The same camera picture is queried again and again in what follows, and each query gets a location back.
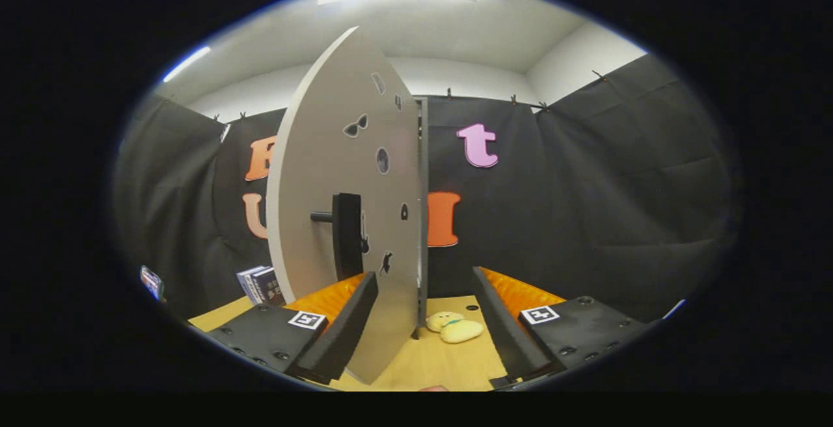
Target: pink letter t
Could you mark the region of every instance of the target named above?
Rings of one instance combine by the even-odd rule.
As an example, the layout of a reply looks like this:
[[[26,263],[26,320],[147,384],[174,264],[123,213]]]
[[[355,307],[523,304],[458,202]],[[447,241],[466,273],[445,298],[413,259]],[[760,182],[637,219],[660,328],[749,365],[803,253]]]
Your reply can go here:
[[[485,130],[482,124],[473,124],[457,131],[457,136],[466,139],[466,158],[469,163],[483,169],[495,166],[497,155],[485,151],[485,142],[494,141],[494,133]]]

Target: doorknob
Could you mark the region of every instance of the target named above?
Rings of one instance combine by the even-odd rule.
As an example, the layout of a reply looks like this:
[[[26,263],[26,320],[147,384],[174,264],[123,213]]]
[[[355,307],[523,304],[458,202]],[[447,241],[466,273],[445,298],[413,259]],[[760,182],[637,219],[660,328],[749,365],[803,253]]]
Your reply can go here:
[[[333,256],[336,278],[344,281],[364,272],[362,263],[362,196],[351,193],[333,195],[333,211],[310,213],[313,222],[333,224]]]

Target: gray door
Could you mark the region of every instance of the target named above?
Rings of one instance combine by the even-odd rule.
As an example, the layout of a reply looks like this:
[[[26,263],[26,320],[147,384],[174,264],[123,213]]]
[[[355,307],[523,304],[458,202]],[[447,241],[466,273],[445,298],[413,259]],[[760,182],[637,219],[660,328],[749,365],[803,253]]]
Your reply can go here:
[[[372,383],[417,326],[426,198],[419,104],[358,27],[312,65],[283,116],[267,181],[267,234],[291,303],[336,279],[333,226],[310,220],[333,195],[362,197],[364,272],[379,295],[348,370]]]

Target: yellow plush toy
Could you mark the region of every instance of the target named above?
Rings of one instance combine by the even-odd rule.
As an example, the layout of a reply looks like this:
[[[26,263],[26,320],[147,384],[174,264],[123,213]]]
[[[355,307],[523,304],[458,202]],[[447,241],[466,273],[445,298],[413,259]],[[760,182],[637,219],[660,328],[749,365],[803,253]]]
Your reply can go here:
[[[483,325],[476,321],[466,320],[458,312],[435,312],[426,318],[426,326],[446,343],[456,344],[476,338],[483,333]]]

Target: white ceiling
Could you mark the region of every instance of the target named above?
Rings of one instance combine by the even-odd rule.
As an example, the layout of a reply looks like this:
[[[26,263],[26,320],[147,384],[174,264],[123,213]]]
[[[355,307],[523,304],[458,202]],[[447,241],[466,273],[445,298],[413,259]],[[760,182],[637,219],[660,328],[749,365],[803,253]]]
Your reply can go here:
[[[429,57],[525,74],[585,18],[544,0],[285,0],[209,41],[210,53],[159,87],[191,103],[229,84],[312,64],[349,27],[388,57]]]

